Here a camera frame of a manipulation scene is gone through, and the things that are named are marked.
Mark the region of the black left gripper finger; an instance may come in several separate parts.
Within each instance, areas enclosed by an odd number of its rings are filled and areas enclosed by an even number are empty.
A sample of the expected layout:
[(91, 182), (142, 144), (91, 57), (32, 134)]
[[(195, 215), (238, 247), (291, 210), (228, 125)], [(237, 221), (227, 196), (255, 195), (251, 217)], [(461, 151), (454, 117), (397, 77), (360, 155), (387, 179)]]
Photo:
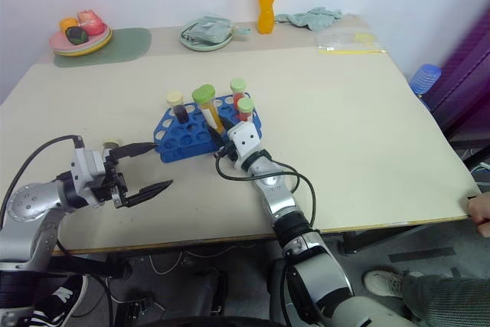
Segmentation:
[(127, 197), (124, 206), (126, 208), (131, 208), (138, 204), (146, 202), (160, 194), (162, 191), (172, 185), (173, 182), (173, 180), (161, 181), (153, 185), (144, 187), (140, 189), (138, 193)]
[(155, 149), (157, 146), (158, 145), (154, 142), (138, 142), (116, 147), (109, 150), (108, 160), (112, 163), (117, 163), (120, 159), (125, 157), (133, 158), (143, 155)]

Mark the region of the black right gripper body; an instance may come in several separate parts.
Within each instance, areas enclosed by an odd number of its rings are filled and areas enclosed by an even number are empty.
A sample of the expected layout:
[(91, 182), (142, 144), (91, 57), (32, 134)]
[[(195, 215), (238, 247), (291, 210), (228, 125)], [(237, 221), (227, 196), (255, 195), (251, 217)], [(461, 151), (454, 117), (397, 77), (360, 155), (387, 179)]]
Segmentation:
[(223, 137), (226, 140), (226, 145), (221, 148), (217, 148), (217, 151), (214, 153), (214, 157), (217, 159), (228, 157), (229, 160), (235, 162), (238, 159), (236, 147), (226, 135), (223, 135)]

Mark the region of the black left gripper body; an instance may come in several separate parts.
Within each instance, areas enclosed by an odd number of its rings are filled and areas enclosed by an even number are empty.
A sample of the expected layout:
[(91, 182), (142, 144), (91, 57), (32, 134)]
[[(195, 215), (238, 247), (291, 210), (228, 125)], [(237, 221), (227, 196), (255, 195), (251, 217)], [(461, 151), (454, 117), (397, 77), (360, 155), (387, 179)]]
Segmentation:
[(129, 204), (126, 197), (128, 191), (126, 181), (123, 173), (117, 171), (122, 152), (121, 147), (104, 148), (102, 159), (105, 172), (91, 188), (99, 203), (112, 201), (116, 208), (127, 207)]

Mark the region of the person's bare hand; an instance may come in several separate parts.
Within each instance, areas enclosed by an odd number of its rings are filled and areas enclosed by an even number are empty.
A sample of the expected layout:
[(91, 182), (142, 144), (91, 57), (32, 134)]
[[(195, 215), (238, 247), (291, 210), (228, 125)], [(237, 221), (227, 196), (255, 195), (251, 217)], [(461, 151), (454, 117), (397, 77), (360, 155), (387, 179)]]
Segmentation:
[(478, 233), (483, 237), (490, 237), (490, 196), (483, 193), (469, 200), (468, 211), (471, 219), (477, 226)]

